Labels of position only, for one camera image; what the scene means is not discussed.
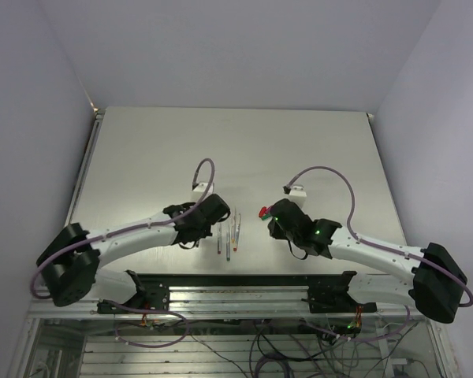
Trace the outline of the purple pen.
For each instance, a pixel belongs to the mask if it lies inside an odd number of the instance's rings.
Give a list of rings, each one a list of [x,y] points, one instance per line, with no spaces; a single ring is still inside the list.
[[[217,224],[217,254],[222,254],[222,224]]]

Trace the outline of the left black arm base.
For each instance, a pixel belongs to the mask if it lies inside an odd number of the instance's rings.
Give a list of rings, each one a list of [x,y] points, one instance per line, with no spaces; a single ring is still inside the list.
[[[169,288],[161,281],[146,280],[132,270],[99,270],[93,288],[99,300],[98,314],[146,315],[169,312]]]

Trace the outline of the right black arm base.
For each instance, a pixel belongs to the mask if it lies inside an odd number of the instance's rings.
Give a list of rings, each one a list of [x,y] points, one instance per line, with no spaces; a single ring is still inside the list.
[[[345,271],[339,275],[309,275],[306,302],[310,313],[354,313],[361,309],[364,313],[376,313],[375,302],[362,303],[348,293],[349,284],[354,282],[355,271]]]

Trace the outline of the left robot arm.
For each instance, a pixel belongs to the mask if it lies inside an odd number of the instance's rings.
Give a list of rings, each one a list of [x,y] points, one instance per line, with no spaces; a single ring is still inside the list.
[[[185,247],[212,236],[211,228],[225,221],[231,210],[217,194],[198,202],[171,205],[155,215],[103,232],[90,232],[79,223],[65,226],[36,261],[49,291],[47,298],[57,307],[79,302],[89,293],[117,302],[128,313],[145,302],[143,288],[134,273],[109,272],[108,264],[156,247]]]

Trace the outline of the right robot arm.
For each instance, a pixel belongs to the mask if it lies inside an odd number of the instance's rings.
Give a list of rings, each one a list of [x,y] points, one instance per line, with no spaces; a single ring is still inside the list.
[[[327,220],[312,220],[294,202],[283,198],[270,208],[270,236],[285,239],[309,256],[350,261],[382,273],[357,273],[332,292],[340,311],[372,302],[414,306],[425,317],[451,324],[460,308],[467,277],[441,245],[425,248],[357,239],[348,228]]]

